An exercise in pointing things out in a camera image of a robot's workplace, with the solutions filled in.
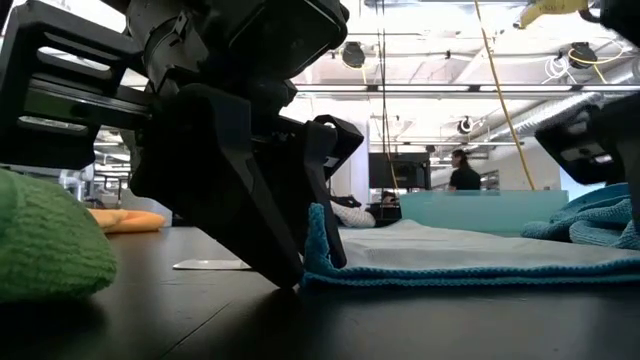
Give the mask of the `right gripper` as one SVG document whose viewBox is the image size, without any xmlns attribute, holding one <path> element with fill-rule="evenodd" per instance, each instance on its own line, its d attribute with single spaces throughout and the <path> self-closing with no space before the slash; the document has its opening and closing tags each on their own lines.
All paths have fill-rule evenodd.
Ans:
<svg viewBox="0 0 640 360">
<path fill-rule="evenodd" d="M 620 34 L 640 33 L 640 0 L 601 0 L 600 23 Z M 580 107 L 539 124 L 535 138 L 577 183 L 629 186 L 634 226 L 640 230 L 640 93 L 628 97 L 618 129 L 622 163 L 598 141 L 588 124 L 599 107 Z"/>
</svg>

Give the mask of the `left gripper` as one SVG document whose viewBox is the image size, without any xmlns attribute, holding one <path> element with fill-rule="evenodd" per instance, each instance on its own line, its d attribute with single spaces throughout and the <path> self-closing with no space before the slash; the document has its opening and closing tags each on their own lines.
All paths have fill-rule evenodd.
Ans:
<svg viewBox="0 0 640 360">
<path fill-rule="evenodd" d="M 44 2 L 5 8 L 0 162 L 80 169 L 94 161 L 98 132 L 108 126 L 133 133 L 135 171 L 145 129 L 163 101 L 190 84 L 249 103 L 256 160 L 259 123 L 293 100 L 293 78 L 287 92 L 250 98 L 214 84 L 215 2 L 117 2 L 114 9 L 126 20 L 119 31 Z"/>
</svg>

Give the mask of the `white microfiber towel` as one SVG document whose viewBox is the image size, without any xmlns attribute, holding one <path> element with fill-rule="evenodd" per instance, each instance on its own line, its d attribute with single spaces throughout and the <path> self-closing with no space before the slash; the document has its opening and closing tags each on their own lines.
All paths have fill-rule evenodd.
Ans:
<svg viewBox="0 0 640 360">
<path fill-rule="evenodd" d="M 376 220 L 374 216 L 360 208 L 350 208 L 336 202 L 330 202 L 336 218 L 346 227 L 350 228 L 374 228 Z"/>
</svg>

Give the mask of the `orange yellow microfiber towel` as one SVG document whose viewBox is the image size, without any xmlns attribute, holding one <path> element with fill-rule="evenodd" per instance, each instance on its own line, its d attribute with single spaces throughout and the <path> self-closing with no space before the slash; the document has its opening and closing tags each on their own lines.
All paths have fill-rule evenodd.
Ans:
<svg viewBox="0 0 640 360">
<path fill-rule="evenodd" d="M 162 215 L 139 210 L 89 209 L 104 233 L 142 233 L 158 231 L 165 225 Z"/>
</svg>

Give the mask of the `light blue microfiber towel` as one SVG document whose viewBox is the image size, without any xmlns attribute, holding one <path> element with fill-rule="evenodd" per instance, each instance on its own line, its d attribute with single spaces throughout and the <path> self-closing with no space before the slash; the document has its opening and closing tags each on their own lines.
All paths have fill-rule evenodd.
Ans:
<svg viewBox="0 0 640 360">
<path fill-rule="evenodd" d="M 323 208 L 308 210 L 301 250 L 265 224 L 196 216 L 192 223 L 280 287 L 465 287 L 640 282 L 640 251 L 433 228 L 411 220 L 346 230 L 333 263 Z"/>
</svg>

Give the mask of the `green microfiber towel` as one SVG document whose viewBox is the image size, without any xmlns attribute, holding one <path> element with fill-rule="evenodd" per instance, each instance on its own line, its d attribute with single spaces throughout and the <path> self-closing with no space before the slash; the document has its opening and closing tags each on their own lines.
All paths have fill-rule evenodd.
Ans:
<svg viewBox="0 0 640 360">
<path fill-rule="evenodd" d="M 108 239 L 79 201 L 0 169 L 0 304 L 86 298 L 116 272 Z"/>
</svg>

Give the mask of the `black monitor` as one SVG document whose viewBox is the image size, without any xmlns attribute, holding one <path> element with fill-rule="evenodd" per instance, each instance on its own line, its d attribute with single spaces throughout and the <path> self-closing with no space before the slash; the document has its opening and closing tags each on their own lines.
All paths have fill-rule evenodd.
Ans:
<svg viewBox="0 0 640 360">
<path fill-rule="evenodd" d="M 422 153 L 370 153 L 371 189 L 431 189 L 430 157 Z"/>
</svg>

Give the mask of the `person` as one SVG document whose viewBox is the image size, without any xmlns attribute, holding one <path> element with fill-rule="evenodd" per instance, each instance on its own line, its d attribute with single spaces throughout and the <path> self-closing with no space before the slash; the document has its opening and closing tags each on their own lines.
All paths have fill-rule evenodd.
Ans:
<svg viewBox="0 0 640 360">
<path fill-rule="evenodd" d="M 462 149 L 451 154 L 454 171 L 451 173 L 448 189 L 450 191 L 473 191 L 481 189 L 481 177 L 470 166 L 467 153 Z"/>
</svg>

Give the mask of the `teal plastic bin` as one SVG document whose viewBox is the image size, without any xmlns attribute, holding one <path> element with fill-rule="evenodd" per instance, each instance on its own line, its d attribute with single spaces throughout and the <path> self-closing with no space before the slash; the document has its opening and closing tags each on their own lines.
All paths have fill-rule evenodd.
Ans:
<svg viewBox="0 0 640 360">
<path fill-rule="evenodd" d="M 402 218 L 457 230 L 517 236 L 535 221 L 548 221 L 568 203 L 562 190 L 424 191 L 399 198 Z"/>
</svg>

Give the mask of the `yellow tag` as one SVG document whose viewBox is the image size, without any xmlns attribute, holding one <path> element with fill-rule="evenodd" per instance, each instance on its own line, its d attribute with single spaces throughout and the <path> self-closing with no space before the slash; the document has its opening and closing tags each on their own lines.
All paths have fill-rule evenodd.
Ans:
<svg viewBox="0 0 640 360">
<path fill-rule="evenodd" d="M 513 26 L 524 29 L 542 15 L 561 15 L 587 9 L 589 0 L 530 0 Z"/>
</svg>

